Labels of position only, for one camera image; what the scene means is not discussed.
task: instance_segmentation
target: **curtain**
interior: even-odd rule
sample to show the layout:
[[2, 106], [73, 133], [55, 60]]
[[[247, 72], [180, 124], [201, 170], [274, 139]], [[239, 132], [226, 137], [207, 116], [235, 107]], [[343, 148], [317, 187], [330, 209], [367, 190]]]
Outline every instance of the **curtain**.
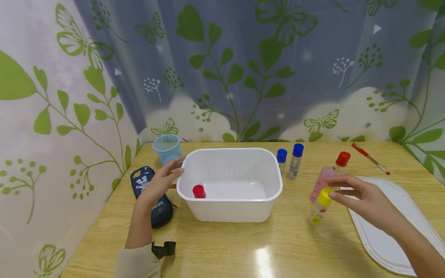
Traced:
[[392, 140], [444, 181], [441, 1], [76, 4], [143, 141]]

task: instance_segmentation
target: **black strap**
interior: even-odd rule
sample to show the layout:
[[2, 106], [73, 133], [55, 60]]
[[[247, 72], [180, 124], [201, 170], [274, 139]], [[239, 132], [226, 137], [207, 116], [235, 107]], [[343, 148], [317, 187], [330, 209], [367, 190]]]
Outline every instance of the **black strap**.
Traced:
[[174, 255], [176, 250], [176, 242], [164, 242], [164, 246], [155, 246], [154, 242], [151, 246], [151, 251], [158, 258], [162, 259], [164, 256]]

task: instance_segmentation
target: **red bottle cap inside basket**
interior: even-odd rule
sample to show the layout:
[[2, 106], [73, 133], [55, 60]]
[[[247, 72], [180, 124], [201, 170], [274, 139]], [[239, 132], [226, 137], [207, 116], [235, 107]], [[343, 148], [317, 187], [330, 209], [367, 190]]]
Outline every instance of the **red bottle cap inside basket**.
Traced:
[[348, 152], [341, 152], [335, 163], [340, 167], [345, 167], [348, 164], [351, 154]]
[[206, 192], [204, 191], [204, 186], [202, 185], [195, 185], [193, 188], [193, 195], [195, 198], [205, 198]]

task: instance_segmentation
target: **blue cap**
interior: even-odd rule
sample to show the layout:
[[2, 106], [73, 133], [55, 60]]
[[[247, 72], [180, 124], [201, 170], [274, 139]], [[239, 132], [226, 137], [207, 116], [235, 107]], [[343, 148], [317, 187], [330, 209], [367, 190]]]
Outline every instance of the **blue cap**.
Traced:
[[285, 149], [279, 149], [277, 153], [278, 163], [286, 162], [287, 151]]
[[294, 150], [292, 151], [292, 155], [294, 157], [302, 157], [303, 156], [304, 146], [302, 144], [295, 144]]

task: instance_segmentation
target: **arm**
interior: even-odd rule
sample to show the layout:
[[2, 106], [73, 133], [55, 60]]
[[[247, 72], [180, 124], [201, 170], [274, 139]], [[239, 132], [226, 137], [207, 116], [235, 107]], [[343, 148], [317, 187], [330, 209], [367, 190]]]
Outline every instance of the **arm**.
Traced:
[[156, 203], [142, 199], [138, 199], [134, 204], [127, 242], [125, 243], [126, 249], [144, 247], [152, 242], [151, 208], [155, 205]]
[[180, 168], [182, 164], [179, 161], [184, 159], [185, 157], [178, 157], [163, 166], [136, 200], [127, 242], [117, 257], [116, 278], [158, 278], [161, 276], [159, 259], [151, 251], [151, 209], [169, 188], [176, 186], [173, 181], [182, 175], [184, 169], [173, 170]]
[[378, 186], [353, 176], [330, 177], [331, 187], [352, 187], [338, 190], [329, 197], [352, 209], [363, 219], [393, 237], [408, 257], [419, 278], [445, 277], [445, 260], [434, 246], [400, 213]]
[[408, 220], [404, 219], [392, 237], [405, 252], [419, 278], [445, 277], [444, 259]]

